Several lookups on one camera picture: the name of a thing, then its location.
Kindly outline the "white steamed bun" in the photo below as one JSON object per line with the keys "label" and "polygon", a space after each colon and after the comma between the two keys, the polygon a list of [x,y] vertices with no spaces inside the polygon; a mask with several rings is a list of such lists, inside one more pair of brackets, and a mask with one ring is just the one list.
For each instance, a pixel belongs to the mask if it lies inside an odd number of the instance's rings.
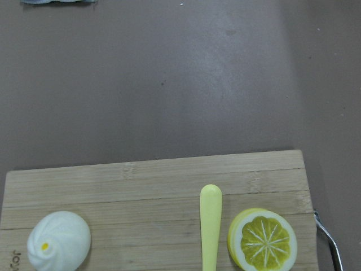
{"label": "white steamed bun", "polygon": [[27,254],[35,270],[77,270],[91,245],[87,222],[69,211],[45,216],[31,231]]}

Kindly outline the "yellow plastic knife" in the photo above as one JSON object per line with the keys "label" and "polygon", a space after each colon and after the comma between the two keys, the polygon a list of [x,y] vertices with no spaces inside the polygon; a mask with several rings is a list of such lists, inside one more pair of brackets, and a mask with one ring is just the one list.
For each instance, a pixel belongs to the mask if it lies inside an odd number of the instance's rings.
{"label": "yellow plastic knife", "polygon": [[216,270],[221,229],[222,192],[216,185],[204,186],[200,192],[200,229],[202,270]]}

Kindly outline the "bamboo cutting board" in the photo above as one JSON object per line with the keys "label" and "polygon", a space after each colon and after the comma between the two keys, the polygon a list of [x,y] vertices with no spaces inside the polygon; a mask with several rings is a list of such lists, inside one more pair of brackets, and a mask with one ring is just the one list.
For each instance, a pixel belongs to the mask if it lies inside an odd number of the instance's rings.
{"label": "bamboo cutting board", "polygon": [[200,191],[223,194],[218,270],[236,270],[227,249],[233,218],[248,208],[283,216],[294,229],[294,270],[318,270],[316,225],[302,152],[258,152],[12,171],[1,214],[1,269],[31,270],[27,239],[56,211],[91,230],[82,270],[200,270]]}

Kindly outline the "lemon half thick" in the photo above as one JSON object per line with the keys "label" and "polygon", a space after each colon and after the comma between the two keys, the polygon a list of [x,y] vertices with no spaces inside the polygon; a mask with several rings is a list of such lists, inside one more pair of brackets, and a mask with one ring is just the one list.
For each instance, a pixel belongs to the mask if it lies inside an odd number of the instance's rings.
{"label": "lemon half thick", "polygon": [[263,208],[246,209],[232,220],[227,247],[242,270],[291,270],[298,252],[289,222]]}

